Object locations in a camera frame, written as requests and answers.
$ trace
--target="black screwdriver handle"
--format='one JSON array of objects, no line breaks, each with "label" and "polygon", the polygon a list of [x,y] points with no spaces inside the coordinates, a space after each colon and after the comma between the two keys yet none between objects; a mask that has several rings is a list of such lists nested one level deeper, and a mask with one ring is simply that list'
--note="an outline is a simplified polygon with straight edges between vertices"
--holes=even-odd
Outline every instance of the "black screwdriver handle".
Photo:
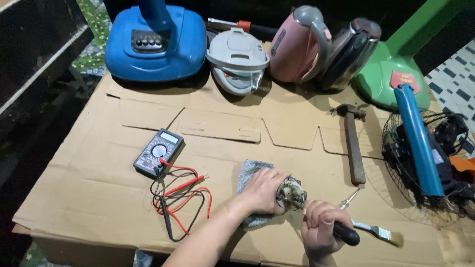
[{"label": "black screwdriver handle", "polygon": [[163,196],[158,196],[159,201],[160,201],[160,207],[163,212],[163,219],[165,220],[165,227],[167,228],[168,232],[168,237],[173,240],[173,233],[171,232],[171,224],[170,224],[170,217],[167,212],[167,207],[165,205],[165,200],[163,199]]},{"label": "black screwdriver handle", "polygon": [[350,246],[356,246],[360,243],[360,235],[355,230],[348,228],[339,221],[335,221],[333,235]]},{"label": "black screwdriver handle", "polygon": [[272,41],[279,29],[251,24],[249,27],[249,33],[254,35],[259,40]]}]

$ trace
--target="multimeter rotary dial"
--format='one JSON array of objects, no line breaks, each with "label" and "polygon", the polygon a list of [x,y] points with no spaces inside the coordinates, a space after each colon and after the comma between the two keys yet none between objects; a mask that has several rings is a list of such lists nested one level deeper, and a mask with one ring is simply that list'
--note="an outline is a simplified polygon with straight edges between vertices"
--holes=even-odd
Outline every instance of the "multimeter rotary dial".
[{"label": "multimeter rotary dial", "polygon": [[152,155],[155,158],[162,158],[163,156],[165,156],[166,153],[167,147],[162,144],[156,145],[152,148]]}]

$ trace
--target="blue pipe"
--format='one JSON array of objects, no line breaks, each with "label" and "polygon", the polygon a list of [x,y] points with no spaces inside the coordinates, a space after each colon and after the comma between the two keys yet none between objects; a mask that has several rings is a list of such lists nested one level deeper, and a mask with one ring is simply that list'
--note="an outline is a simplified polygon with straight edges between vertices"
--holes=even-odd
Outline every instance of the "blue pipe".
[{"label": "blue pipe", "polygon": [[429,138],[424,129],[416,98],[409,84],[394,88],[402,124],[411,147],[416,173],[423,195],[444,196]]},{"label": "blue pipe", "polygon": [[155,32],[173,29],[174,24],[164,0],[138,0],[140,14]]}]

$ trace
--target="gray cloth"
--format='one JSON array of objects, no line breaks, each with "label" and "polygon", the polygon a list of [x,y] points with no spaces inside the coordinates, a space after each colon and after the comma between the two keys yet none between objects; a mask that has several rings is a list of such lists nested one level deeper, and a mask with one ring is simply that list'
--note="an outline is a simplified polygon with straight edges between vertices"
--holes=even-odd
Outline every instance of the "gray cloth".
[{"label": "gray cloth", "polygon": [[[247,182],[252,179],[252,175],[254,175],[255,172],[257,172],[258,170],[262,168],[272,169],[274,168],[274,165],[267,162],[259,162],[259,161],[251,161],[251,160],[246,160],[244,162],[244,164],[242,165],[241,173],[239,174],[239,181],[237,182],[238,195],[242,193]],[[249,227],[258,226],[258,225],[266,223],[272,217],[273,217],[272,214],[251,214],[249,217],[244,219],[244,221],[242,222],[242,227],[249,228]]]}]

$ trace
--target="hammer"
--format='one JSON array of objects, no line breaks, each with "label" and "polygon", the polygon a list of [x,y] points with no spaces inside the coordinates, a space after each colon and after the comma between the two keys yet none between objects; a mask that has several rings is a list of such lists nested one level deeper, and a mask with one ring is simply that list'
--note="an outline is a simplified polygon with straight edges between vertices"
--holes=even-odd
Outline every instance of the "hammer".
[{"label": "hammer", "polygon": [[354,186],[366,183],[364,175],[363,160],[360,151],[360,142],[356,132],[355,118],[363,119],[366,111],[360,110],[350,104],[341,104],[332,110],[342,117],[345,117],[345,137],[348,146],[348,158],[350,160],[350,177]]}]

